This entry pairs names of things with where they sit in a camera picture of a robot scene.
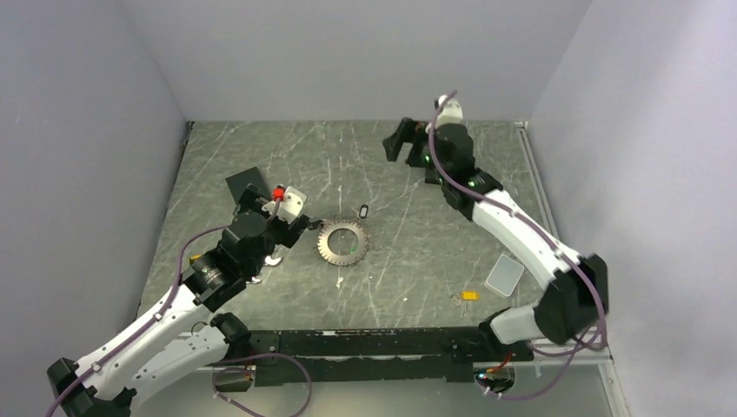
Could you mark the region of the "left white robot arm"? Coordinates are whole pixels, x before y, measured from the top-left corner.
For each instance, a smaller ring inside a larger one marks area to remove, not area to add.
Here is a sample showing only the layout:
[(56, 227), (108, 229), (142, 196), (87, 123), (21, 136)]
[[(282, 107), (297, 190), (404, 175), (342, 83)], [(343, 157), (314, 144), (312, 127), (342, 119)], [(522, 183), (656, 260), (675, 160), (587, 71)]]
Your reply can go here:
[(61, 358), (47, 376), (55, 396), (47, 415), (129, 416), (153, 394), (210, 364), (254, 360), (252, 333), (221, 308), (272, 261), (292, 248), (312, 220), (308, 197), (294, 187), (272, 196), (249, 185), (230, 224), (215, 229), (216, 245), (185, 261), (182, 248), (169, 289), (124, 330), (85, 356)]

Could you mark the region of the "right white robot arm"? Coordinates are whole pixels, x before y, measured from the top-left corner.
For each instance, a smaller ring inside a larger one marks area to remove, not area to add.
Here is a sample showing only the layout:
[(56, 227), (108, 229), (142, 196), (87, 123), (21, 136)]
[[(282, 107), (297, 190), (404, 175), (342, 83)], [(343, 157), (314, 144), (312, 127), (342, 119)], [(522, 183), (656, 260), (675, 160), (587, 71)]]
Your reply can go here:
[(403, 118), (382, 140), (388, 160), (411, 146), (405, 163), (423, 169), (425, 181), (440, 186), (446, 203), (500, 241), (535, 278), (538, 301), (507, 308), (485, 319), (479, 349), (491, 361), (513, 343), (545, 338), (558, 345), (573, 340), (608, 313), (608, 266), (598, 255), (583, 256), (557, 241), (531, 219), (492, 175), (477, 167), (467, 128), (448, 123), (433, 134), (427, 125)]

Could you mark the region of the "yellow tag key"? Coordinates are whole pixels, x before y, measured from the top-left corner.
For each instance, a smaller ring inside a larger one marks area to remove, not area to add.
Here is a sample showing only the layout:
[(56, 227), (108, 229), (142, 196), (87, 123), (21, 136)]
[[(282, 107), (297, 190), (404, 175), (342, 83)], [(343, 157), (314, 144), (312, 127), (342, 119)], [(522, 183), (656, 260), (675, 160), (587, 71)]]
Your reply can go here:
[(450, 299), (456, 306), (461, 306), (465, 302), (479, 301), (480, 294), (476, 291), (461, 291), (451, 295)]

